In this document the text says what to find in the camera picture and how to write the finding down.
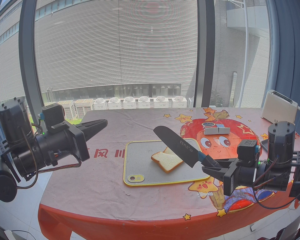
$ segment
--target black knife blade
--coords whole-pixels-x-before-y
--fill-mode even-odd
[[[193,167],[198,162],[198,150],[165,126],[157,126],[154,133],[187,165]]]

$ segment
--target building facade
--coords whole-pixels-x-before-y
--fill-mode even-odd
[[[25,95],[18,53],[21,4],[16,1],[0,16],[0,101]],[[245,59],[245,31],[228,26],[227,18],[228,4],[215,0],[211,104],[224,107],[232,93],[237,105]],[[34,39],[43,99],[192,98],[197,24],[197,0],[38,0]],[[266,36],[249,34],[242,106],[260,105],[268,54]],[[255,101],[249,103],[248,96]]]

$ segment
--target white toaster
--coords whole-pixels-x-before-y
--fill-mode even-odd
[[[269,90],[260,117],[272,123],[279,121],[294,123],[297,109],[298,103],[275,90]]]

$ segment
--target gray cutting board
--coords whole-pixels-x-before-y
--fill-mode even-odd
[[[200,149],[197,141],[187,138],[186,141],[196,149]],[[166,185],[192,182],[207,179],[209,175],[202,171],[202,164],[196,163],[193,168],[181,163],[170,173],[165,173],[151,156],[164,151],[166,145],[162,141],[129,142],[125,149],[123,180],[129,186]]]

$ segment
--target cartoon tablecloth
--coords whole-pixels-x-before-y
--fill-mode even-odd
[[[168,126],[183,138],[196,139],[201,150],[215,159],[233,158],[242,139],[268,137],[270,123],[260,114],[261,109],[254,108],[88,112],[84,122],[107,119],[108,126],[87,142],[90,159],[80,168],[53,172],[39,207],[42,233],[50,240],[69,240],[72,231],[87,240],[200,240],[245,227],[273,213],[275,210],[255,202],[248,187],[238,187],[233,195],[225,196],[222,182],[213,177],[159,186],[130,187],[123,182],[126,144],[158,140],[153,132],[156,126]],[[204,135],[203,128],[214,125],[230,127],[230,134]],[[260,159],[266,157],[262,151]],[[61,161],[66,164],[75,159]],[[267,206],[280,206],[291,200],[290,188],[291,183],[285,192],[259,190],[256,195]]]

